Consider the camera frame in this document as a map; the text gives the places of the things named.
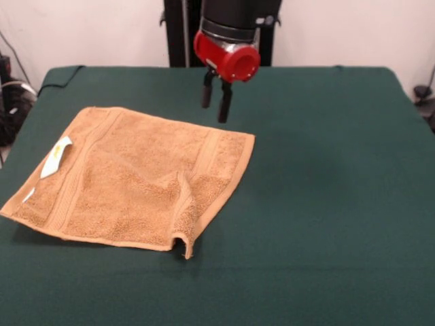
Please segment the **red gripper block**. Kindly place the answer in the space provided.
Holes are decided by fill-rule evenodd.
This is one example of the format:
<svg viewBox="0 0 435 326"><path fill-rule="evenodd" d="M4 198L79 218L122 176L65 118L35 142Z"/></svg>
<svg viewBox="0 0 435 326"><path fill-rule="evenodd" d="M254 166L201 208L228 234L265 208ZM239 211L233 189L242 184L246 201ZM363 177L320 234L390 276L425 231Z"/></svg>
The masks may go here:
<svg viewBox="0 0 435 326"><path fill-rule="evenodd" d="M217 120L226 123L232 101L232 84L248 82L260 67L260 54L253 44L226 43L213 39L201 31L194 38L194 51L198 58L210 66L203 79L201 107L210 106L215 72L222 80L222 98Z"/></svg>

